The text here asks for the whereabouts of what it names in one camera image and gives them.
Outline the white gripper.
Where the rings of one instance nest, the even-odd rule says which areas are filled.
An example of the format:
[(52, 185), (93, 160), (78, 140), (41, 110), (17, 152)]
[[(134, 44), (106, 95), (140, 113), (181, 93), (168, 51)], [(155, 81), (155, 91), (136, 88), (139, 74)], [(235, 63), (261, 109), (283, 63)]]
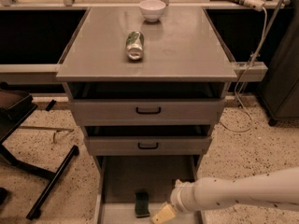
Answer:
[(171, 191), (170, 203), (164, 203), (151, 218), (153, 224), (164, 224), (173, 219), (177, 213), (190, 213), (194, 205), (193, 183), (182, 182), (179, 179)]

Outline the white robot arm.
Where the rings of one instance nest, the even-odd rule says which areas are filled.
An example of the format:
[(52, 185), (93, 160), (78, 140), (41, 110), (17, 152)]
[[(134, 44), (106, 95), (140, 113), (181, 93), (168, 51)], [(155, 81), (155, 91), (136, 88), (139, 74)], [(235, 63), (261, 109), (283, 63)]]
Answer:
[(164, 224), (179, 214), (216, 210), (235, 204), (299, 210), (299, 168), (227, 180), (202, 177), (194, 182), (176, 181), (170, 202), (153, 216), (153, 224)]

